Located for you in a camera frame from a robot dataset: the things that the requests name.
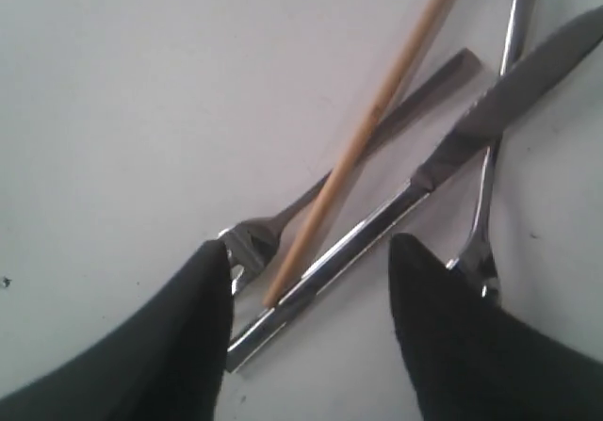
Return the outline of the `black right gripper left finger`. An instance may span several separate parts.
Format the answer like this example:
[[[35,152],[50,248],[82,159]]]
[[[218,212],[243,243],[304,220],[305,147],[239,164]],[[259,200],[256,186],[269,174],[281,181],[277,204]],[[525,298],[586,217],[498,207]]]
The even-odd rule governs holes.
[[[234,319],[219,239],[95,345],[1,399],[4,420],[212,420]]]

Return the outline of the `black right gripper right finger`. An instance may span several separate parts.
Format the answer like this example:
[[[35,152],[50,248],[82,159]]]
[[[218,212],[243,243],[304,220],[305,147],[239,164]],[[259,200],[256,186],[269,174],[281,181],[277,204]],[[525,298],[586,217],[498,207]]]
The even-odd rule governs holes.
[[[390,239],[388,291],[423,419],[601,419],[600,362],[481,299],[414,235]]]

